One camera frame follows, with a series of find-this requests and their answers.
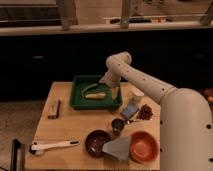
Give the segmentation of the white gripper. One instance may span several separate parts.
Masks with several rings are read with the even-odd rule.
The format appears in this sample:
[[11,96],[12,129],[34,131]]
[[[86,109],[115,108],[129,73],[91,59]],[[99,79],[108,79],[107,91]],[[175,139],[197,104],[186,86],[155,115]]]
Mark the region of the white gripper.
[[112,72],[111,70],[108,70],[104,76],[99,80],[100,83],[106,84],[108,87],[111,87],[111,98],[112,100],[115,100],[118,96],[119,91],[119,83],[120,83],[121,77]]

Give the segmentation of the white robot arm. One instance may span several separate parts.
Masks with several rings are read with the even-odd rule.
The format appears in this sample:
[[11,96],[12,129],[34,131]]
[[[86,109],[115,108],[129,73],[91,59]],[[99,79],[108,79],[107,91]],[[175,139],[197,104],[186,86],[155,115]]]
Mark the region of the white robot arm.
[[213,171],[213,113],[197,91],[177,88],[131,66],[127,52],[106,59],[100,81],[127,80],[160,106],[160,171]]

